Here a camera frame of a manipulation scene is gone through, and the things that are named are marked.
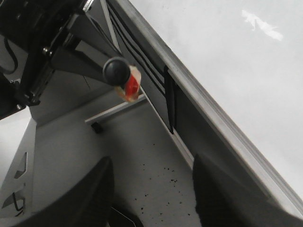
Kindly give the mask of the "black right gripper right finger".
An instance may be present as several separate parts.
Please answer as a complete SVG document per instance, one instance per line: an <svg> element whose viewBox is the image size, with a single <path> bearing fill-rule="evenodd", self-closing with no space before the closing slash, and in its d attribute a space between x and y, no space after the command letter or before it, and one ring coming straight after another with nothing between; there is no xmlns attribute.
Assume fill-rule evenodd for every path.
<svg viewBox="0 0 303 227"><path fill-rule="evenodd" d="M196 212L203 227L301 227L303 221L256 196L207 157L195 155Z"/></svg>

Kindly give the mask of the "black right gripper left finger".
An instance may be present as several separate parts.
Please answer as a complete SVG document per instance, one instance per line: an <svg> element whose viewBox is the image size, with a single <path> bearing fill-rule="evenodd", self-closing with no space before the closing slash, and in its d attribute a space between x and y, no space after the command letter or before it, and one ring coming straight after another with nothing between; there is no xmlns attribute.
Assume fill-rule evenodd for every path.
<svg viewBox="0 0 303 227"><path fill-rule="evenodd" d="M107 156L68 192L10 227L105 227L114 197L114 168Z"/></svg>

